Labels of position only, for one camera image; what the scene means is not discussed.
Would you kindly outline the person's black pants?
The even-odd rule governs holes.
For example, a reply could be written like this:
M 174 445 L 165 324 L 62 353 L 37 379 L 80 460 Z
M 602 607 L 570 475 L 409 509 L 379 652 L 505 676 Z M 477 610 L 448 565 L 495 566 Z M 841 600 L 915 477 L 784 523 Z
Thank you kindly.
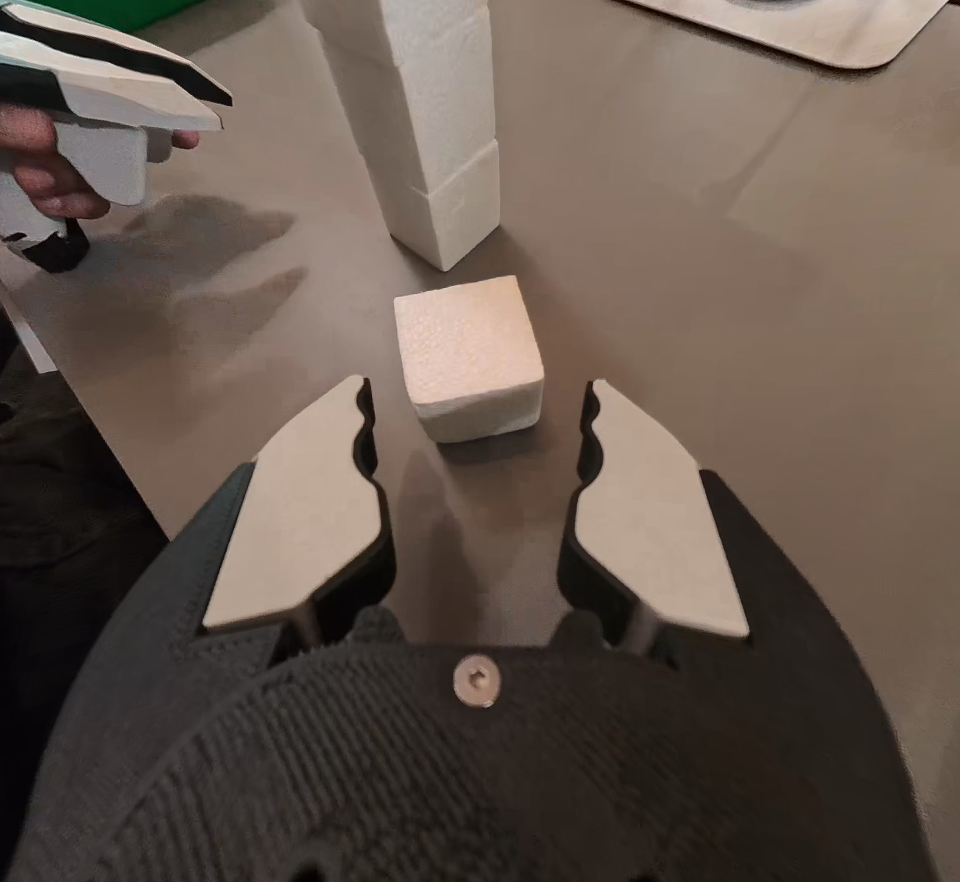
M 94 642 L 167 545 L 58 372 L 2 349 L 1 866 L 42 754 Z

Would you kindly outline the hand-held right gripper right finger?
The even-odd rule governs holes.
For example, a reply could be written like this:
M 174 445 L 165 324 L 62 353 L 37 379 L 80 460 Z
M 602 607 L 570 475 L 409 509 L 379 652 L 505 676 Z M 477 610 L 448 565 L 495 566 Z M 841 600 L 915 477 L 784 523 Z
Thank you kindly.
M 606 648 L 644 656 L 669 630 L 724 644 L 751 634 L 694 456 L 605 379 L 587 383 L 560 594 Z

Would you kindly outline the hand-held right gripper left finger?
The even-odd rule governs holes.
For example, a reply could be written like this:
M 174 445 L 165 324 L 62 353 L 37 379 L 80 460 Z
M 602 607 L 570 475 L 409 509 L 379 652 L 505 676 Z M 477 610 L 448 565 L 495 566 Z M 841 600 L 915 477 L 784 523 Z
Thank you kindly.
M 202 617 L 210 634 L 288 627 L 304 648 L 342 640 L 397 575 L 375 475 L 368 378 L 350 375 L 261 449 Z

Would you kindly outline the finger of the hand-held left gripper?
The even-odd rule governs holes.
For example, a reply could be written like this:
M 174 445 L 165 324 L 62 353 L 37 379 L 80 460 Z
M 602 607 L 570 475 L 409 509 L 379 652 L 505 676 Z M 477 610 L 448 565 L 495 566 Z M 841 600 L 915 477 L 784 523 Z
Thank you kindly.
M 173 81 L 112 68 L 55 69 L 67 107 L 76 116 L 131 128 L 221 131 L 221 117 Z
M 193 62 L 106 25 L 26 0 L 2 0 L 1 29 L 66 56 L 166 79 L 204 102 L 234 105 L 232 93 Z

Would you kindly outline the person's left hand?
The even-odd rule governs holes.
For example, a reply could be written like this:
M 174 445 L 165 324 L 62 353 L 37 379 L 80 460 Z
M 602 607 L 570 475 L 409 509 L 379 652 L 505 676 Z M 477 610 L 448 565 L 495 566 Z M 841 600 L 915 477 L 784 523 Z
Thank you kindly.
M 11 153 L 14 180 L 44 216 L 98 220 L 111 211 L 112 204 L 60 154 L 54 120 L 42 109 L 3 102 L 1 149 Z

